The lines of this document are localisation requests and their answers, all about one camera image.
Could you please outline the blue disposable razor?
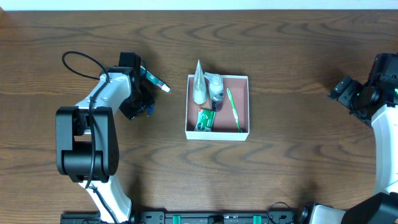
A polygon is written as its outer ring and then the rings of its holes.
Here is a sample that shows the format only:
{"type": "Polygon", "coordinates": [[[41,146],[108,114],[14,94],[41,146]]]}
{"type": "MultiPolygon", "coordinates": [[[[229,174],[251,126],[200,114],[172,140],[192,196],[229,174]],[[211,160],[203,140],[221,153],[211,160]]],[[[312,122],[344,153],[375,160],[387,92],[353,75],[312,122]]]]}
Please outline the blue disposable razor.
{"type": "Polygon", "coordinates": [[[153,113],[153,111],[154,111],[154,108],[155,108],[155,104],[150,105],[150,106],[147,108],[147,116],[148,116],[148,117],[150,117],[150,116],[152,115],[152,113],[153,113]]]}

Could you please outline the green toothpaste tube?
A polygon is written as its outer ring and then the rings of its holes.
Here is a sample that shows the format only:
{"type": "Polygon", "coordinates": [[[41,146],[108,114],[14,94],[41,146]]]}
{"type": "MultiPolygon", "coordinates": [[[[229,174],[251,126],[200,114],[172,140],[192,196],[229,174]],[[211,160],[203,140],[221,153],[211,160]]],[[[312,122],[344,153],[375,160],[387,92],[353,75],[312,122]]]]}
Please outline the green toothpaste tube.
{"type": "Polygon", "coordinates": [[[141,76],[146,78],[148,81],[150,81],[153,85],[156,87],[160,88],[162,91],[169,93],[170,92],[170,87],[157,78],[154,74],[152,74],[150,71],[148,71],[144,66],[141,65],[140,69],[141,76]]]}

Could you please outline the white Pantene tube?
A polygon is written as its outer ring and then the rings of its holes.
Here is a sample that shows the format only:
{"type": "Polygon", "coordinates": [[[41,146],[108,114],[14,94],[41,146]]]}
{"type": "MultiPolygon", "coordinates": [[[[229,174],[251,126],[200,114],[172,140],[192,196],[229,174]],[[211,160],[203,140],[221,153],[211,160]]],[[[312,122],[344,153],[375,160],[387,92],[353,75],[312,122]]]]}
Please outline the white Pantene tube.
{"type": "Polygon", "coordinates": [[[206,103],[206,101],[207,89],[205,76],[201,68],[200,60],[198,60],[193,82],[193,102],[197,105],[203,105],[206,103]]]}

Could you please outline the green Dettol soap box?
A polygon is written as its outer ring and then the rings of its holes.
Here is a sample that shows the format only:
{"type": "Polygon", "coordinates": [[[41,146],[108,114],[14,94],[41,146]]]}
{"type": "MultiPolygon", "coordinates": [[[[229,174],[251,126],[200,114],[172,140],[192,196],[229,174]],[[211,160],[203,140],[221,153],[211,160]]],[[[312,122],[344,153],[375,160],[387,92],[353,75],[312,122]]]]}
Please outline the green Dettol soap box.
{"type": "Polygon", "coordinates": [[[215,116],[216,111],[199,108],[194,131],[212,132],[215,116]]]}

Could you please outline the clear sanitizer pump bottle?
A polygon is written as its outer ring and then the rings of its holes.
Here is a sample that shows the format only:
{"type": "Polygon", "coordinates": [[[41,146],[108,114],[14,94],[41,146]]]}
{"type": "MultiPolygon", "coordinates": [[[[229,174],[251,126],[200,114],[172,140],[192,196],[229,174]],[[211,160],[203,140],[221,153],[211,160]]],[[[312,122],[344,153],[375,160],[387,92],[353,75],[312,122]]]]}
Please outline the clear sanitizer pump bottle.
{"type": "Polygon", "coordinates": [[[204,77],[208,80],[208,92],[211,109],[220,111],[224,101],[223,77],[215,73],[204,73],[204,77]]]}

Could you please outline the green white toothbrush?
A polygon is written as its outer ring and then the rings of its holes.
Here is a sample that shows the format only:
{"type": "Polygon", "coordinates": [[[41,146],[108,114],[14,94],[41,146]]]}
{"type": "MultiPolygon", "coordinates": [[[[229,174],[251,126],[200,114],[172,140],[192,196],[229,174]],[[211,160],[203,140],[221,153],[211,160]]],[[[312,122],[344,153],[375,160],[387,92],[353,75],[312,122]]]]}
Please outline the green white toothbrush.
{"type": "Polygon", "coordinates": [[[241,133],[243,130],[241,129],[241,127],[239,125],[239,115],[238,115],[238,111],[236,109],[236,106],[234,104],[232,92],[231,92],[231,90],[229,88],[226,89],[226,92],[227,92],[227,96],[228,96],[229,102],[231,103],[231,108],[232,108],[232,111],[233,111],[233,116],[234,116],[234,120],[235,120],[237,129],[238,129],[238,132],[241,133]]]}

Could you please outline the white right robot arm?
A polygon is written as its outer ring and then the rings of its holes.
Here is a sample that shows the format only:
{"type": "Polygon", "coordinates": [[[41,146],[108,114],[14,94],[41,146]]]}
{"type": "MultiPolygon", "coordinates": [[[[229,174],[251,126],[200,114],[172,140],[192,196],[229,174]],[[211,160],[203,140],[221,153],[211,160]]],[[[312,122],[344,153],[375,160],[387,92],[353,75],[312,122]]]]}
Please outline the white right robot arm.
{"type": "Polygon", "coordinates": [[[397,54],[377,54],[364,83],[345,76],[328,96],[371,129],[375,145],[373,191],[348,209],[311,203],[300,222],[397,223],[397,54]]]}

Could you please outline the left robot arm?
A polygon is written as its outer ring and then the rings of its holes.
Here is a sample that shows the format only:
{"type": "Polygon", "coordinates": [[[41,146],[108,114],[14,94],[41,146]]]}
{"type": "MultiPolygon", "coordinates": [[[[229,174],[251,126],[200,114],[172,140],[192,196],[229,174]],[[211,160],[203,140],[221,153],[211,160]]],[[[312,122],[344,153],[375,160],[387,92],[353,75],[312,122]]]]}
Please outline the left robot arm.
{"type": "Polygon", "coordinates": [[[105,68],[86,98],[57,110],[57,169],[83,187],[98,208],[97,213],[64,213],[60,223],[135,223],[132,200],[116,174],[119,144],[114,115],[121,110],[127,119],[134,119],[153,110],[142,78],[152,78],[143,66],[105,68]]]}

